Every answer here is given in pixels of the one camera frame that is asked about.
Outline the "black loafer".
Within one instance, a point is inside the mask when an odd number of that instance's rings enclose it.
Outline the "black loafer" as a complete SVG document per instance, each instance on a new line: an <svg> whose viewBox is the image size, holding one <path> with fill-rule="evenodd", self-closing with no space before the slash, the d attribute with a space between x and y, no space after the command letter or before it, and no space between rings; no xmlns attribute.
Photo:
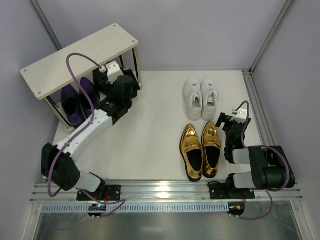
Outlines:
<svg viewBox="0 0 320 240"><path fill-rule="evenodd" d="M109 91L109 86L110 86L109 80L107 78L107 74L102 73L97 68L92 72L92 76L93 76L93 83L94 83L94 86L96 87L96 89L99 92L107 95L108 91Z"/></svg>
<svg viewBox="0 0 320 240"><path fill-rule="evenodd" d="M135 77L133 70L129 67L123 67L122 68L122 72L125 76L129 76L130 77L130 82L131 85L133 86L133 90L134 91L139 91L140 90L140 86L139 83L137 81L137 78Z"/></svg>

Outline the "purple loafer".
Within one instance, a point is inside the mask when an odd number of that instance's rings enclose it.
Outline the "purple loafer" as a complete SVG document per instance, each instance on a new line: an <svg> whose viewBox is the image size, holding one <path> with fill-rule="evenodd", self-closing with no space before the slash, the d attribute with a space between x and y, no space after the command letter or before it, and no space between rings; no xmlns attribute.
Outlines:
<svg viewBox="0 0 320 240"><path fill-rule="evenodd" d="M77 129L84 121L78 92L72 85L67 85L61 90L61 105L70 125Z"/></svg>
<svg viewBox="0 0 320 240"><path fill-rule="evenodd" d="M80 86L89 97L93 108L96 109L100 102L100 93L95 85L88 78L82 77L80 80ZM84 117L88 119L92 115L92 108L87 97L81 90L79 91L79 101Z"/></svg>

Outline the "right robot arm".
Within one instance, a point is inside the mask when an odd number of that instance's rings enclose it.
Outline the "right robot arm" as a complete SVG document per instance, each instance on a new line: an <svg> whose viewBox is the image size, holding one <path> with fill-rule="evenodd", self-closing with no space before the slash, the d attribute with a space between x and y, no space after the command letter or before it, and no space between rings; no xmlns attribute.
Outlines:
<svg viewBox="0 0 320 240"><path fill-rule="evenodd" d="M224 157L230 164L248 165L250 171L231 173L225 180L223 190L231 199L245 195L251 190L267 190L271 192L291 189L296 184L295 174L281 146L249 146L244 147L242 134L246 129L246 118L221 113L216 123L225 132Z"/></svg>

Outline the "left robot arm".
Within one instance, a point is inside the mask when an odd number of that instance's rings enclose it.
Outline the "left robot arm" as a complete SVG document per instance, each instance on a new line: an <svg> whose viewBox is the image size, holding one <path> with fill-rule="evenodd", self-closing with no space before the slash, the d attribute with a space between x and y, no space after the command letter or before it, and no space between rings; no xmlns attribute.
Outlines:
<svg viewBox="0 0 320 240"><path fill-rule="evenodd" d="M47 143L42 148L41 173L47 178L49 188L56 184L60 190L75 188L95 195L102 194L106 189L106 182L101 177L92 172L80 171L76 162L100 134L128 113L140 86L132 71L118 76L115 82L106 76L95 76L93 80L99 91L106 96L105 99L72 134L56 145Z"/></svg>

